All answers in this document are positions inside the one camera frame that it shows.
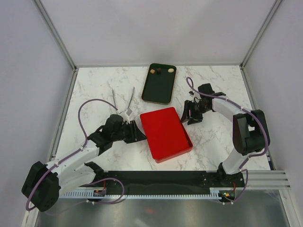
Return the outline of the metal tongs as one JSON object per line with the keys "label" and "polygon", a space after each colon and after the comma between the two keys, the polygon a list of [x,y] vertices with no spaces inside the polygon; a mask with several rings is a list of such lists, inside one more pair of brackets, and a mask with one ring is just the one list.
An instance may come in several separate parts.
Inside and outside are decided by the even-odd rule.
{"label": "metal tongs", "polygon": [[[134,95],[135,95],[135,87],[132,88],[131,96],[130,96],[130,99],[128,101],[127,107],[124,109],[125,112],[132,112],[131,103],[133,101]],[[115,94],[114,89],[112,89],[112,98],[113,98],[113,101],[114,101],[114,107],[118,110],[118,107],[117,107],[117,104],[116,104],[116,94]]]}

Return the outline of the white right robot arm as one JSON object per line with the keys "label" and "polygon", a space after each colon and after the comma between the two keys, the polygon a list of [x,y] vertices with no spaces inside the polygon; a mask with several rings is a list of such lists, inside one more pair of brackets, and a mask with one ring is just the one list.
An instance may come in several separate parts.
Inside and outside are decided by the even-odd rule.
{"label": "white right robot arm", "polygon": [[247,110],[227,97],[215,92],[211,84],[202,84],[198,89],[190,85],[192,100],[184,102],[181,122],[188,125],[203,121],[203,114],[217,112],[232,122],[233,150],[218,166],[216,180],[220,186],[228,186],[251,157],[264,155],[270,145],[265,114],[262,110]]}

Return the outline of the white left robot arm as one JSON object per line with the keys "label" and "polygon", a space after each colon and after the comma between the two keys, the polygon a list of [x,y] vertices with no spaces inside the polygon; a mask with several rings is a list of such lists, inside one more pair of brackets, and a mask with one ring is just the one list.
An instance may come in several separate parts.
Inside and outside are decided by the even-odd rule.
{"label": "white left robot arm", "polygon": [[83,185],[100,186],[103,169],[92,161],[112,148],[114,142],[126,144],[146,140],[134,120],[125,122],[122,116],[112,114],[75,151],[43,164],[35,162],[26,177],[21,192],[27,197],[26,210],[49,210],[59,197]]}

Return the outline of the red box lid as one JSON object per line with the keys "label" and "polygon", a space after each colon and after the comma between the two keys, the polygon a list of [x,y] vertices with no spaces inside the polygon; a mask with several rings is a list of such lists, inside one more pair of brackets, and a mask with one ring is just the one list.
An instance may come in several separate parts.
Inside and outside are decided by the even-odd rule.
{"label": "red box lid", "polygon": [[140,120],[149,147],[166,140],[190,140],[174,107],[143,113]]}

